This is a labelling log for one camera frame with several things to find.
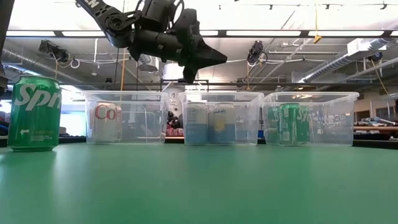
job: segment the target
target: green soda can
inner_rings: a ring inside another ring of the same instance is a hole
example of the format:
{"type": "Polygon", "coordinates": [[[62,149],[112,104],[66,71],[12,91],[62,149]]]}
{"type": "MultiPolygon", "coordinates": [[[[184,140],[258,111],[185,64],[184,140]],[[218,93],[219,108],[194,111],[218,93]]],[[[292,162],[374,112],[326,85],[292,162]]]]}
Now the green soda can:
{"type": "Polygon", "coordinates": [[[280,120],[279,143],[285,146],[297,145],[296,116],[300,110],[298,103],[284,103],[280,106],[282,118],[280,120]]]}
{"type": "Polygon", "coordinates": [[[62,90],[53,78],[22,76],[12,91],[8,146],[16,152],[58,145],[62,90]]]}
{"type": "Polygon", "coordinates": [[[278,106],[271,106],[267,110],[267,139],[268,144],[279,144],[280,131],[280,108],[278,106]]]}
{"type": "Polygon", "coordinates": [[[296,127],[297,127],[297,142],[299,144],[306,144],[310,139],[310,122],[311,116],[306,106],[300,106],[296,113],[296,127]]]}

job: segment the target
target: coca-cola can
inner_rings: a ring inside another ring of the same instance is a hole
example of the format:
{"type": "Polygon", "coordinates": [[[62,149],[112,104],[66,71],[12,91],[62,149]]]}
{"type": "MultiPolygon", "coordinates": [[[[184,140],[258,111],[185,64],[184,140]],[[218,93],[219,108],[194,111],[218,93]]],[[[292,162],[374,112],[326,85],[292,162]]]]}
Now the coca-cola can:
{"type": "Polygon", "coordinates": [[[98,102],[91,110],[91,140],[120,142],[122,140],[122,108],[112,102],[98,102]]]}

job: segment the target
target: clear plastic bin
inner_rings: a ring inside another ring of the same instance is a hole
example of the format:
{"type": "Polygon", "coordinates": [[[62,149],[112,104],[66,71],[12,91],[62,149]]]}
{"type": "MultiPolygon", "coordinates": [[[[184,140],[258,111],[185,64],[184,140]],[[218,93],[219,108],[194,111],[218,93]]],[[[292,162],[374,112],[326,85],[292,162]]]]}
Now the clear plastic bin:
{"type": "Polygon", "coordinates": [[[353,144],[353,92],[280,92],[263,100],[267,144],[353,144]]]}
{"type": "Polygon", "coordinates": [[[185,144],[257,145],[262,93],[180,93],[185,144]]]}
{"type": "Polygon", "coordinates": [[[84,91],[89,144],[164,143],[168,94],[84,91]]]}

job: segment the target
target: green table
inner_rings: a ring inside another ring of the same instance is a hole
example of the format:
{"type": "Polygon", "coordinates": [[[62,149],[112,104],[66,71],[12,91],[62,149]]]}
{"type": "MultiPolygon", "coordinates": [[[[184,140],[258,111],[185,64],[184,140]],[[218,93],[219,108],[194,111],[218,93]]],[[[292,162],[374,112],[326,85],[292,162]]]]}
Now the green table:
{"type": "Polygon", "coordinates": [[[397,223],[398,151],[358,147],[0,149],[1,224],[397,223]]]}

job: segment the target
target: robotic arm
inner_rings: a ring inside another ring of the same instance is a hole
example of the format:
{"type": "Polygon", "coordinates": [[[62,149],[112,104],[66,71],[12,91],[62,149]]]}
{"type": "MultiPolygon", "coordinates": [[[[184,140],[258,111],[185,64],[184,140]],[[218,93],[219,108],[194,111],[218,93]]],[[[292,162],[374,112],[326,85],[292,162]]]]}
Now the robotic arm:
{"type": "Polygon", "coordinates": [[[141,54],[173,60],[185,66],[184,80],[193,83],[201,68],[225,63],[227,57],[208,46],[200,35],[197,12],[184,9],[183,0],[145,0],[142,11],[122,13],[102,0],[76,0],[97,22],[111,44],[129,48],[138,61],[141,54]],[[174,23],[179,5],[183,9],[174,23]]]}

